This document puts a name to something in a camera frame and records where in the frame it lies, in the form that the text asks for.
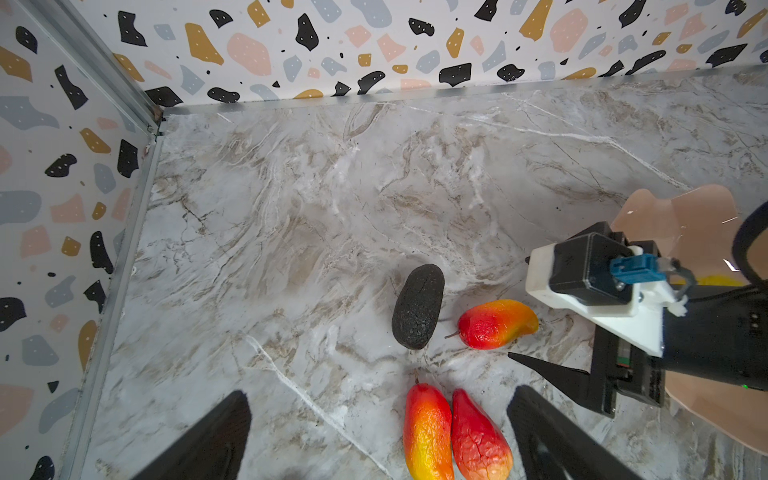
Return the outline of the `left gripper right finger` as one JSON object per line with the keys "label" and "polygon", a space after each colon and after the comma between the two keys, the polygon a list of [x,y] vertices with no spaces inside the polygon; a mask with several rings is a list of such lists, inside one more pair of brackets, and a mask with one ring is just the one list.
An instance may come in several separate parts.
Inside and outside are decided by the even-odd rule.
{"label": "left gripper right finger", "polygon": [[516,388],[507,417],[528,479],[640,479],[527,385]]}

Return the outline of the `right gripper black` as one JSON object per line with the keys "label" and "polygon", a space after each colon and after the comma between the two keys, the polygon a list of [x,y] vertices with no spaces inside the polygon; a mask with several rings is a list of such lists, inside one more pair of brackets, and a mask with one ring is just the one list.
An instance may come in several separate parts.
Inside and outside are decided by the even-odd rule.
{"label": "right gripper black", "polygon": [[767,389],[767,294],[755,287],[703,286],[687,315],[663,317],[663,353],[654,357],[595,328],[590,373],[527,355],[507,356],[538,373],[572,401],[612,417],[618,394],[661,406],[672,373]]}

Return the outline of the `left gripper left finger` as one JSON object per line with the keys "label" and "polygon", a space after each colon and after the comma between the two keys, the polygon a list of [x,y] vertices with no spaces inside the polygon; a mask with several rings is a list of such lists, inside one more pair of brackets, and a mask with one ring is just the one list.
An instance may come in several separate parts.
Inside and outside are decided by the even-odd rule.
{"label": "left gripper left finger", "polygon": [[236,479],[251,420],[246,394],[231,392],[134,479]]}

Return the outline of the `red orange fake mango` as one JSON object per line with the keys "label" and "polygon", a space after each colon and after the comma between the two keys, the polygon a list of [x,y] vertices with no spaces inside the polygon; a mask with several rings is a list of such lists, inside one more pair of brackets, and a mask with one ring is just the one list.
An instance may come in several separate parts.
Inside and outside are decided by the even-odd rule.
{"label": "red orange fake mango", "polygon": [[536,333],[539,319],[527,305],[515,300],[495,300],[467,310],[458,320],[458,336],[469,348],[495,350]]}

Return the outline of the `red yellow fake mango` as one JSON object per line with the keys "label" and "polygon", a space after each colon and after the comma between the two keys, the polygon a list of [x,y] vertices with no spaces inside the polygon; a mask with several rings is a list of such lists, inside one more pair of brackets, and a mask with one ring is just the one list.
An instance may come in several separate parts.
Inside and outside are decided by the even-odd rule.
{"label": "red yellow fake mango", "polygon": [[434,386],[418,383],[407,394],[403,443],[413,479],[453,479],[452,412]]}

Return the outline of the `dark fake avocado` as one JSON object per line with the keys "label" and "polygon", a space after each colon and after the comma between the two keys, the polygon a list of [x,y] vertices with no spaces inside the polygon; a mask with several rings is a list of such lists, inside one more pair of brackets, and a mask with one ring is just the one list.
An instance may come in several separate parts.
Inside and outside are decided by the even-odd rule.
{"label": "dark fake avocado", "polygon": [[422,265],[409,274],[391,321],[392,333],[399,344],[409,350],[426,347],[440,316],[444,288],[444,274],[437,265]]}

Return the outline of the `yellow fake lemon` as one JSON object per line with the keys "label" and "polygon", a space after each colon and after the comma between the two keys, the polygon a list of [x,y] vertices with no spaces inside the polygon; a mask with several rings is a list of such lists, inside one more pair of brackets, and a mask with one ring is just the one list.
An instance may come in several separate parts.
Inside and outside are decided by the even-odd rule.
{"label": "yellow fake lemon", "polygon": [[[668,275],[668,281],[670,284],[676,286],[685,285],[687,283],[687,279],[678,274]],[[724,275],[709,275],[704,277],[699,276],[696,278],[696,283],[703,286],[718,286],[729,288],[739,288],[746,285],[743,280],[734,279]]]}

